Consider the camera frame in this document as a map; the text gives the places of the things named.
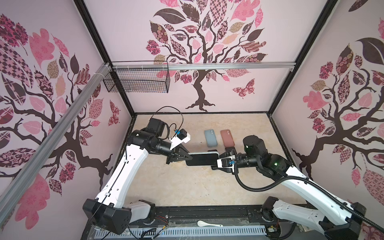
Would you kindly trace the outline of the grey aluminium rail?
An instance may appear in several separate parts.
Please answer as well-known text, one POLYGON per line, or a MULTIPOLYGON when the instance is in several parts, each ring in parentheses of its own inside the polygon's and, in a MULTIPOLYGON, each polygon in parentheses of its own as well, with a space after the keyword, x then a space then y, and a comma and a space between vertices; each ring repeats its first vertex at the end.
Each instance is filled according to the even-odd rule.
POLYGON ((229 69, 294 69, 294 62, 218 63, 218 64, 136 64, 115 65, 114 70, 229 70, 229 69))
POLYGON ((20 198, 24 195, 27 188, 31 185, 36 175, 39 173, 44 163, 50 158, 52 152, 56 149, 75 118, 79 115, 91 97, 98 84, 102 82, 105 76, 110 72, 110 63, 103 63, 93 74, 91 82, 88 83, 75 101, 71 104, 63 117, 54 126, 52 132, 39 145, 32 158, 21 169, 20 173, 7 187, 1 196, 1 225, 5 223, 15 208, 20 198))

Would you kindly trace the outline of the grey aluminium rail back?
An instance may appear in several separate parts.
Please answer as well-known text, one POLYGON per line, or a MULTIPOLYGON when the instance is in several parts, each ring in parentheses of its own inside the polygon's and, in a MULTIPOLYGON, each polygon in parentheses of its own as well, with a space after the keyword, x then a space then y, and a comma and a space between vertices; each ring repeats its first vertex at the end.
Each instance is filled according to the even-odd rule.
POLYGON ((218 63, 218 64, 136 64, 115 65, 114 70, 229 70, 229 69, 294 69, 294 62, 218 63))

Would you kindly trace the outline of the pink phone case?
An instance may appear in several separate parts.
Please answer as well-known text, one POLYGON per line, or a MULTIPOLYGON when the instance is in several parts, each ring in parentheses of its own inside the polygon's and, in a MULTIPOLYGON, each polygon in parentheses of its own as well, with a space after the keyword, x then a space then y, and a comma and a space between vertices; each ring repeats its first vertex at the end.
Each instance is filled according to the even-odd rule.
POLYGON ((220 133, 225 148, 231 148, 235 146, 235 142, 230 130, 221 130, 220 133))

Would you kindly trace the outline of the light blue phone case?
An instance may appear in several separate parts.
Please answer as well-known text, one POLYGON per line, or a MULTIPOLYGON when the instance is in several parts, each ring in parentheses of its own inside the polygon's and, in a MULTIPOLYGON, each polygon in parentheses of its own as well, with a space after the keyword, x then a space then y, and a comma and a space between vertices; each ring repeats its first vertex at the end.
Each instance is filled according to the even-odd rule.
POLYGON ((217 138, 213 129, 204 130, 204 134, 205 134, 207 146, 209 148, 218 146, 217 138))

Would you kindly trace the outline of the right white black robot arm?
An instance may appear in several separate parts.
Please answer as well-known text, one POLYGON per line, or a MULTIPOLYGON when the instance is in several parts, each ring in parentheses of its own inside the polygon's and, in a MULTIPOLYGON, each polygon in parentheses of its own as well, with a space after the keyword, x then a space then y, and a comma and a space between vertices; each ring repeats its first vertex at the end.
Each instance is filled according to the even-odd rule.
POLYGON ((323 189, 282 156, 270 154, 264 141, 257 136, 245 137, 243 144, 245 153, 237 153, 234 149, 230 149, 219 156, 213 169, 232 173, 238 184, 249 192, 265 192, 282 184, 313 206, 310 209, 268 197, 260 212, 265 221, 294 222, 318 231, 328 240, 359 238, 366 213, 363 205, 351 204, 323 189), (247 186, 239 177, 239 169, 251 167, 274 182, 260 188, 247 186))

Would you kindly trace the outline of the grey aluminium rail left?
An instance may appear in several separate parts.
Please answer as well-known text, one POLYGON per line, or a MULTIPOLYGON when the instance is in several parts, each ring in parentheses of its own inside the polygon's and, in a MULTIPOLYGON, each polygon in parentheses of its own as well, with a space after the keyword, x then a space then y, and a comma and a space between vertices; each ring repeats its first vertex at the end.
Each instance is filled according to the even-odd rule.
POLYGON ((24 195, 27 188, 31 185, 36 175, 39 173, 44 163, 50 158, 52 152, 56 149, 75 118, 79 115, 91 97, 98 84, 102 82, 105 76, 110 72, 110 63, 103 63, 93 74, 91 82, 88 83, 75 101, 71 104, 63 117, 54 126, 52 132, 39 145, 32 158, 21 169, 20 173, 7 187, 1 196, 1 225, 5 223, 15 208, 20 198, 24 195))

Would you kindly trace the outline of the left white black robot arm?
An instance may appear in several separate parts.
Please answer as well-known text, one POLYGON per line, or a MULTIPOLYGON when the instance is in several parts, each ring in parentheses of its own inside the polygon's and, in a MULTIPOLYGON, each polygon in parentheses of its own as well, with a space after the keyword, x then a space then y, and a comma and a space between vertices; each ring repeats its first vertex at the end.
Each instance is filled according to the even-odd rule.
POLYGON ((178 129, 170 141, 162 139, 165 122, 151 118, 148 125, 129 136, 125 152, 113 175, 95 199, 87 199, 83 211, 88 217, 86 226, 96 226, 111 233, 121 234, 129 224, 154 219, 155 204, 139 200, 124 206, 128 190, 140 166, 150 154, 162 155, 167 164, 191 160, 184 144, 191 140, 185 129, 178 129))

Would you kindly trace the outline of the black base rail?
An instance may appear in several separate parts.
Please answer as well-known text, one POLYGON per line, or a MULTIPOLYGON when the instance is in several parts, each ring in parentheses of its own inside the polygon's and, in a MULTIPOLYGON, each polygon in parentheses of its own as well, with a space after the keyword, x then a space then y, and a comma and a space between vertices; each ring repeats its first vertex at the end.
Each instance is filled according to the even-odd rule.
POLYGON ((159 220, 166 223, 168 220, 181 222, 192 220, 219 220, 219 219, 247 219, 249 223, 262 225, 276 224, 275 215, 268 215, 261 205, 244 206, 181 206, 181 207, 156 207, 152 203, 144 202, 144 207, 149 207, 149 213, 143 217, 134 216, 133 208, 115 209, 102 206, 100 203, 85 204, 83 210, 93 225, 107 229, 127 228, 128 224, 137 222, 139 225, 152 224, 159 220))

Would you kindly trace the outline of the white plastic spoon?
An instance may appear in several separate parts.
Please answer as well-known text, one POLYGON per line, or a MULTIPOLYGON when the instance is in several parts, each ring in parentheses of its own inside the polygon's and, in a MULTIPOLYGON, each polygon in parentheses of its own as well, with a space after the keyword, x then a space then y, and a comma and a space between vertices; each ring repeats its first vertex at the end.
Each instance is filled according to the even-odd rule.
POLYGON ((207 222, 202 221, 202 220, 199 220, 199 221, 197 222, 197 224, 198 224, 199 227, 219 227, 219 228, 224 227, 224 226, 221 225, 221 224, 211 224, 211 223, 207 223, 207 222))

